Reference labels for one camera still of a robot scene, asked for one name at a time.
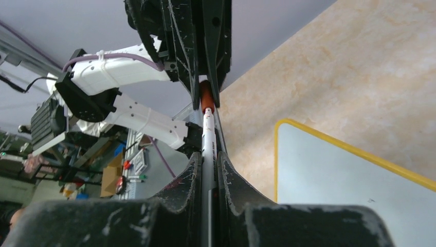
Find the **red marker cap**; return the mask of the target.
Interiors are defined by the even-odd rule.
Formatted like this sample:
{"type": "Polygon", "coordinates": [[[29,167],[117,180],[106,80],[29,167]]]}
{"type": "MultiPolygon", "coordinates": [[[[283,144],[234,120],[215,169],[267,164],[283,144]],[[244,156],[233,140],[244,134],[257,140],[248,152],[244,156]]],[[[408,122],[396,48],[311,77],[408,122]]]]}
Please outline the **red marker cap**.
{"type": "Polygon", "coordinates": [[[215,111],[215,105],[210,82],[208,80],[202,81],[199,84],[199,89],[202,113],[205,114],[206,110],[210,109],[213,114],[215,111]]]}

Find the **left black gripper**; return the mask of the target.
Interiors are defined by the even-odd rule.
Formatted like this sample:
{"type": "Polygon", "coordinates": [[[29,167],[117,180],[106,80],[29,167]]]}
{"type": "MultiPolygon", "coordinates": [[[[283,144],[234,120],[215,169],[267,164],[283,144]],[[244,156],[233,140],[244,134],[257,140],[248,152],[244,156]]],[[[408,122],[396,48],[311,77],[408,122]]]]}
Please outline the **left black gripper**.
{"type": "Polygon", "coordinates": [[[125,1],[128,24],[137,31],[152,61],[166,66],[199,109],[199,77],[208,68],[214,104],[231,66],[232,0],[125,1]]]}

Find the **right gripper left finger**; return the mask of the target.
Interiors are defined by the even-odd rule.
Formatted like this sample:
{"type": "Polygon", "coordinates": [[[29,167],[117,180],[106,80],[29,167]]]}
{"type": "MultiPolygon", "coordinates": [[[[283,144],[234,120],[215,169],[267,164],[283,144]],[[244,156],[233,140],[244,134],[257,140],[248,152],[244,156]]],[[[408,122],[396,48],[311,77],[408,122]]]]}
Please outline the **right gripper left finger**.
{"type": "Polygon", "coordinates": [[[29,205],[4,246],[200,246],[201,154],[143,200],[88,199],[29,205]]]}

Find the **yellow-framed whiteboard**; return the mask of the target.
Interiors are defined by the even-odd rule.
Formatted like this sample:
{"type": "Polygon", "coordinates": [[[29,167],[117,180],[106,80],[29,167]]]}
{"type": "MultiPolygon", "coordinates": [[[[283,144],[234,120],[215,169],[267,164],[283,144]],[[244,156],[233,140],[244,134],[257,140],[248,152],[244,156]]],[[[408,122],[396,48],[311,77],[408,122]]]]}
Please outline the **yellow-framed whiteboard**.
{"type": "Polygon", "coordinates": [[[435,181],[292,119],[274,136],[276,202],[368,207],[397,246],[435,246],[435,181]]]}

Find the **red-capped whiteboard marker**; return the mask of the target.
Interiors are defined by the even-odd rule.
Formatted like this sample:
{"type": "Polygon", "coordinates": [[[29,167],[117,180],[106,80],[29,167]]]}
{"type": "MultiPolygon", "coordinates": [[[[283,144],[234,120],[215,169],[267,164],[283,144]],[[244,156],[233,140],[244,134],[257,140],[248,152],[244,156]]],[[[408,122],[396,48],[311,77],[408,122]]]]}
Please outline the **red-capped whiteboard marker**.
{"type": "Polygon", "coordinates": [[[216,134],[214,115],[211,108],[206,108],[203,117],[202,139],[202,223],[201,246],[215,245],[215,196],[217,188],[215,178],[216,134]]]}

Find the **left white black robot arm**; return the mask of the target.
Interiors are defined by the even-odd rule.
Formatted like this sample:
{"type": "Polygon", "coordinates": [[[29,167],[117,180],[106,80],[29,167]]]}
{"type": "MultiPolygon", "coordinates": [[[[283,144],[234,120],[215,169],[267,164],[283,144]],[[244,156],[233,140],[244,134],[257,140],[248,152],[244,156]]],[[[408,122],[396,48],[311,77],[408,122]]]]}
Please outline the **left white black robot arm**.
{"type": "Polygon", "coordinates": [[[217,109],[230,72],[232,1],[125,1],[141,43],[87,54],[78,49],[56,81],[73,116],[135,130],[190,156],[202,148],[200,126],[173,119],[121,91],[148,81],[180,82],[194,109],[217,109]]]}

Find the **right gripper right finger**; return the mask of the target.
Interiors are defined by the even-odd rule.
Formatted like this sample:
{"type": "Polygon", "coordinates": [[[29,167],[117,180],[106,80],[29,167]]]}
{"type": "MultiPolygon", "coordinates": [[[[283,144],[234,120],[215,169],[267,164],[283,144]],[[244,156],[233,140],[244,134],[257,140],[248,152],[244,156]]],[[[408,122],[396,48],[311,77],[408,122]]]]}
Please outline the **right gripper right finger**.
{"type": "Polygon", "coordinates": [[[278,204],[217,156],[218,246],[394,246],[373,210],[356,205],[278,204]]]}

